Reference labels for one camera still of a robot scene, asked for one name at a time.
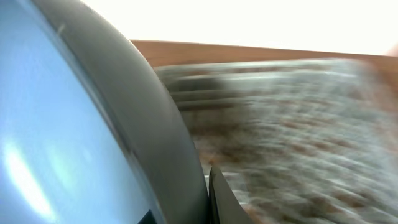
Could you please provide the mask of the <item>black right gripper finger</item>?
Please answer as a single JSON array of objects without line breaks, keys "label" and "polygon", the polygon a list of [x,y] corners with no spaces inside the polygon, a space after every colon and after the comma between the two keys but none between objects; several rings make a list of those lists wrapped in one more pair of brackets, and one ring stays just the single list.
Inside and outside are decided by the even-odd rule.
[{"label": "black right gripper finger", "polygon": [[253,224],[240,206],[220,169],[213,166],[209,174],[209,198],[212,224]]}]

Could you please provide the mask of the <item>dark blue plate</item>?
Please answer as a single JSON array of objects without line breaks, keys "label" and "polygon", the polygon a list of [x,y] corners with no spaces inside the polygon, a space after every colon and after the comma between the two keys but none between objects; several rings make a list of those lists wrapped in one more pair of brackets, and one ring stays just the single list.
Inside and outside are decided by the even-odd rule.
[{"label": "dark blue plate", "polygon": [[81,1],[1,1],[1,222],[208,223],[197,150],[135,46]]}]

